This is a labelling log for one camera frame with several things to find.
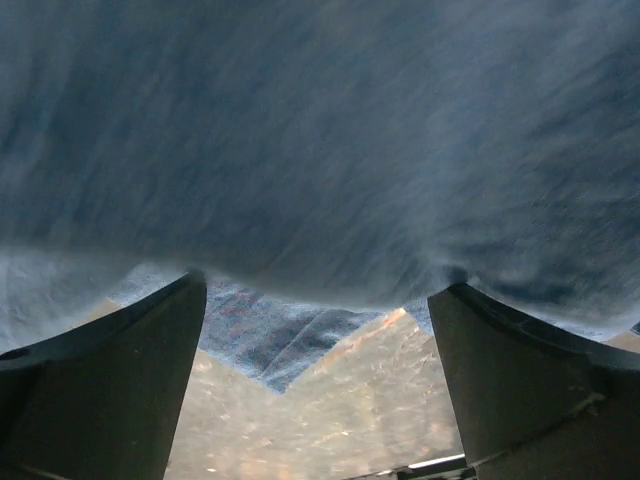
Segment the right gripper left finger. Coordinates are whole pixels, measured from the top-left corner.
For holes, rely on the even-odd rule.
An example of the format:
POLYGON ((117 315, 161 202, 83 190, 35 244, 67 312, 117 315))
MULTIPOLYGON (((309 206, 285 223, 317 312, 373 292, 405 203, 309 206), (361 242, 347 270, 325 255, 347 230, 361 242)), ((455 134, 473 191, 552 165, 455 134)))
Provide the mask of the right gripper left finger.
POLYGON ((190 273, 1 357, 4 479, 161 479, 204 319, 190 273))

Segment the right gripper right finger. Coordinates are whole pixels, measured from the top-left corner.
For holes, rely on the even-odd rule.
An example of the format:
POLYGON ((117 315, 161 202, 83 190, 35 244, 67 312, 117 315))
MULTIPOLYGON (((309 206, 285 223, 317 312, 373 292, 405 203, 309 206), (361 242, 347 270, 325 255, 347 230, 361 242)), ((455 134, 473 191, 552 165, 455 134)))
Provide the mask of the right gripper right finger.
POLYGON ((565 332, 467 285, 428 305, 478 478, 638 478, 638 354, 565 332))

